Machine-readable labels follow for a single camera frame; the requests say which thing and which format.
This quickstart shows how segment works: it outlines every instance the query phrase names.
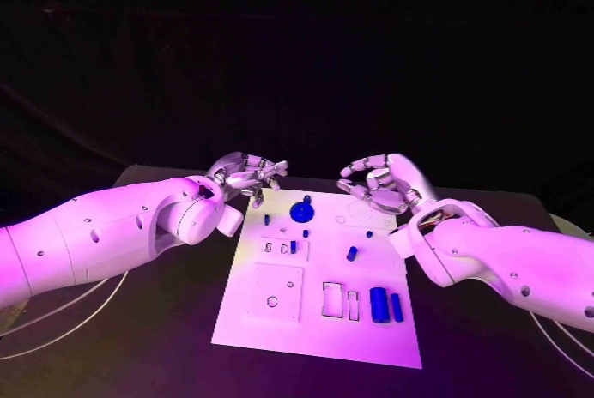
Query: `cable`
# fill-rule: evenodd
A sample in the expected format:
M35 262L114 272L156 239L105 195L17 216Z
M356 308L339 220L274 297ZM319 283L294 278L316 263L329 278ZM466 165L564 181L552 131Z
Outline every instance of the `cable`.
M562 354L562 356L565 356L565 359L574 364L575 368L578 368L578 370L591 378L594 379L594 375L590 374L590 372L581 367L581 365L570 358L570 355L564 352L564 350L561 349L561 347L557 345L554 339L551 338L551 335L548 334L544 326L541 325L541 322L536 320L536 316L534 314L532 311L529 311L529 315L532 316L532 319L535 320L535 323L538 325L538 327L541 328L542 333L545 334L545 337L548 339L548 341L551 342L551 344L554 345L554 347L557 348L557 351Z
M578 344L580 348L594 357L594 352L590 350L590 348L580 342L580 340L573 336L573 333L567 330L565 326L558 322L554 321L557 326L561 328L561 330L565 332L567 336L573 339L573 341Z
M10 358L16 358L20 357L22 355L32 353L38 350L41 350L41 348L45 348L46 346L52 345L55 342L58 342L62 338L65 338L66 336L69 336L92 319L92 317L100 313L100 311L103 310L103 308L105 307L105 305L108 304L108 302L111 301L111 299L114 298L116 292L118 292L118 289L121 287L121 284L124 283L124 279L127 278L127 272L124 273L124 275L121 276L121 280L118 285L114 288L114 291L111 293L111 295L108 296L108 298L105 299L105 302L101 304L100 308L95 310L95 312L90 315L90 317L66 332L64 333L58 338L55 338L51 342L46 342L43 345L39 345L39 347L32 348L29 351L23 351L22 353L16 353L15 355L7 355L4 357L0 357L0 361L4 359L10 359Z
M38 323L42 319L46 319L48 317L51 317L54 314L56 314L59 311L65 310L71 305L74 305L84 297L87 297L87 295L91 294L91 292L100 288L100 286L108 281L108 279L103 280L78 298L75 298L68 304L64 304L59 308L55 308L48 314L42 315L41 317L32 319L30 321L28 321L25 324L19 325L15 328L10 328L7 331L4 331L0 334L0 338L3 336L7 336L9 334L12 334L13 332L19 331L20 329L29 327L33 323Z

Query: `black background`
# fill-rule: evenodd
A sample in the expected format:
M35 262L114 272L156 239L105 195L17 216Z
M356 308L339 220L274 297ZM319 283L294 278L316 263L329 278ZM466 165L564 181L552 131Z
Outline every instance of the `black background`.
M0 0L0 222L234 150L404 153L594 229L593 0Z

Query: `blue object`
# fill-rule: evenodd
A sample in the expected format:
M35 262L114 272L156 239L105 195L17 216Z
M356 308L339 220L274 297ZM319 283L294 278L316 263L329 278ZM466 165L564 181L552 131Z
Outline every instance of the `blue object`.
M356 256L356 248L352 246L349 253L346 254L346 259L352 262L355 260L355 256Z
M303 198L303 202L297 202L291 206L291 211L290 211L291 219L300 224L310 222L313 218L313 207L310 205L310 202L312 202L312 197L306 195L306 197Z
M398 323L401 323L405 320L405 318L402 317L402 308L400 306L400 296L397 293L392 293L389 297L392 298L394 320Z
M369 290L371 298L371 318L375 323L389 322L388 293L384 288Z

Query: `table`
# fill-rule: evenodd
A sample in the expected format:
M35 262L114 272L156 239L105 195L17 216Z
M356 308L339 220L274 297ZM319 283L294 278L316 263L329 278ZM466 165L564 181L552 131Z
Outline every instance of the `table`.
M117 185L202 172L131 166ZM338 192L330 180L286 178L287 189ZM555 231L532 196L437 189L474 202L502 225ZM232 206L245 211L248 198ZM211 344L239 233L215 232L130 272L111 303L64 340L0 360L0 396L16 397L312 397L312 396L591 396L594 383L547 342L526 311L479 281L436 286L414 259L408 285L424 369L273 353ZM42 323L4 337L0 355L66 332L110 295L114 278ZM91 286L30 300L20 321L55 309Z

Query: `white board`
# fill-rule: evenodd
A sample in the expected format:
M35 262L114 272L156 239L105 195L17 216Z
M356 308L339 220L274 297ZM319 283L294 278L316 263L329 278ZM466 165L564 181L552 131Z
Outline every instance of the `white board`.
M250 203L212 343L421 368L405 261L387 238L397 218L368 210L349 195L268 189L264 195L258 209ZM306 195L316 214L300 224L289 213ZM349 262L352 246L358 255ZM372 321L369 290L376 286L400 295L401 323L391 301L389 323Z

